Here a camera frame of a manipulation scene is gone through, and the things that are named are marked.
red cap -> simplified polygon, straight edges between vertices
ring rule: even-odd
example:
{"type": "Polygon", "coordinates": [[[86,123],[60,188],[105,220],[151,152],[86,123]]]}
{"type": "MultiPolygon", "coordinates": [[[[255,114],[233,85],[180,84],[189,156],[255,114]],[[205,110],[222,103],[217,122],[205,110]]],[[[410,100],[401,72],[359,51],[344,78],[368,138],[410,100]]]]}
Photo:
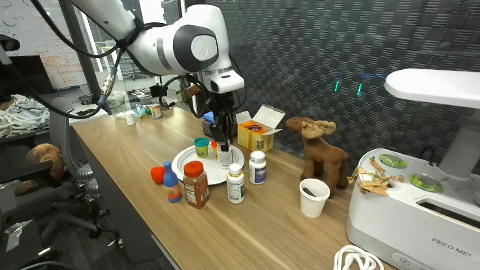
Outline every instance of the red cap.
{"type": "Polygon", "coordinates": [[[200,161],[190,161],[183,166],[183,173],[187,177],[197,177],[204,172],[204,165],[200,161]]]}
{"type": "Polygon", "coordinates": [[[150,175],[152,176],[153,182],[157,184],[163,183],[163,177],[165,176],[165,168],[153,167],[150,169],[150,175]]]}

white plate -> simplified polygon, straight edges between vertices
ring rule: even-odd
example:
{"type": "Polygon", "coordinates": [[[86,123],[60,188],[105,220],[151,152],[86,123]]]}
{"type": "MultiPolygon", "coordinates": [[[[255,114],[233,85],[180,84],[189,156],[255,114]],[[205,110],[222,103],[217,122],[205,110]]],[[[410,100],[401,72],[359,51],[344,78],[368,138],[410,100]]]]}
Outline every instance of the white plate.
{"type": "MultiPolygon", "coordinates": [[[[180,180],[183,179],[183,166],[187,162],[198,160],[204,165],[204,171],[207,173],[208,184],[219,184],[227,180],[228,169],[222,169],[218,165],[218,161],[213,155],[213,149],[211,147],[212,142],[208,145],[208,155],[206,158],[197,157],[197,152],[195,151],[195,146],[190,146],[189,148],[178,153],[178,155],[172,161],[172,170],[177,174],[180,180]]],[[[240,164],[243,167],[245,163],[245,157],[240,149],[235,146],[232,147],[233,152],[233,162],[240,164]]]]}

blue bottle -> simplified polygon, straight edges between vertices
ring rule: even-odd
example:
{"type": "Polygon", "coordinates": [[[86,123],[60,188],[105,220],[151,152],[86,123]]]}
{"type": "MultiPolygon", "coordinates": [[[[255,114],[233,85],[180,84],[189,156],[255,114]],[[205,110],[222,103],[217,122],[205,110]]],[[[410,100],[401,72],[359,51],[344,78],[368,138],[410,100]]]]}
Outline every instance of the blue bottle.
{"type": "Polygon", "coordinates": [[[163,163],[165,167],[165,176],[163,177],[163,184],[167,189],[167,198],[169,202],[178,202],[181,199],[179,179],[172,171],[172,162],[167,161],[163,163]]]}

orange box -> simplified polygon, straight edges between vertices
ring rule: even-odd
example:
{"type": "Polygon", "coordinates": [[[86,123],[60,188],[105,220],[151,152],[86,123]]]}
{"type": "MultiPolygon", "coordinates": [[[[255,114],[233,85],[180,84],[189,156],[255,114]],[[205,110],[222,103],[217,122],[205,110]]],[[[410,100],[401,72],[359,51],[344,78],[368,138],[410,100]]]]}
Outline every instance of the orange box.
{"type": "Polygon", "coordinates": [[[238,144],[250,151],[266,152],[273,148],[275,129],[285,113],[268,105],[262,105],[253,119],[248,111],[237,113],[238,144]]]}

gray foam wall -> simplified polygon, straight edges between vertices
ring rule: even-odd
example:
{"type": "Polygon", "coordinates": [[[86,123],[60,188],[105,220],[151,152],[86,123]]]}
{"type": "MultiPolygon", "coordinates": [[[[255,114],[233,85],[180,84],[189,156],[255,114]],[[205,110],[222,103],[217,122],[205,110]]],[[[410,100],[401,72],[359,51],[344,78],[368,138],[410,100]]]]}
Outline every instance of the gray foam wall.
{"type": "MultiPolygon", "coordinates": [[[[250,91],[244,108],[253,114],[265,103],[284,110],[280,127],[292,116],[336,122],[336,133],[325,139],[350,155],[351,169],[379,147],[418,156],[433,146],[439,162],[473,113],[398,99],[383,85],[386,74],[404,68],[480,72],[478,0],[207,3],[225,17],[230,52],[250,91]]],[[[178,10],[176,1],[167,5],[178,10]]],[[[302,156],[301,139],[291,131],[277,133],[275,142],[302,156]]]]}

